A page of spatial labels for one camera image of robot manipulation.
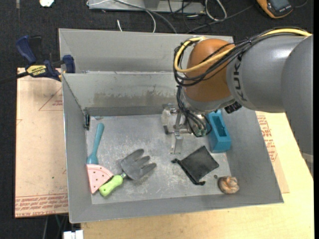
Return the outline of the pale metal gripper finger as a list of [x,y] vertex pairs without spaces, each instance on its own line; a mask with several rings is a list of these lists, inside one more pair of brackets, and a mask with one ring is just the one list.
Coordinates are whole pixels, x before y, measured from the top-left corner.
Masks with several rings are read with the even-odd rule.
[[184,137],[180,134],[180,132],[177,131],[173,133],[172,142],[171,142],[172,154],[181,154],[183,140],[184,140]]

